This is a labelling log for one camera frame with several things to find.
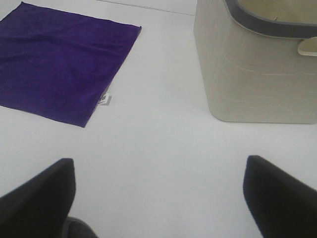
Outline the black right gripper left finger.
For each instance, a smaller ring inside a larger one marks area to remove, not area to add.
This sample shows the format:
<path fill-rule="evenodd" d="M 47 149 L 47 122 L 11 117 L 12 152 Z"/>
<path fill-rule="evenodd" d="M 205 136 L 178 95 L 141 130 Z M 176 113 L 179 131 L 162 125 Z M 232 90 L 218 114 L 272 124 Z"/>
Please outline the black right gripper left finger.
<path fill-rule="evenodd" d="M 69 211 L 76 193 L 74 161 L 63 158 L 0 198 L 2 238 L 95 238 Z"/>

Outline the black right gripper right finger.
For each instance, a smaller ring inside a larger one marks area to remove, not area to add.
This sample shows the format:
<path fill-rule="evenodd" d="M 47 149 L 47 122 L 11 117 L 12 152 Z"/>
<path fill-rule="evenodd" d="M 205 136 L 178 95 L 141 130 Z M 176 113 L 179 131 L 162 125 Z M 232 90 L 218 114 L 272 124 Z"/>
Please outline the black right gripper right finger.
<path fill-rule="evenodd" d="M 247 158 L 243 194 L 264 238 L 315 238 L 317 192 L 261 156 Z"/>

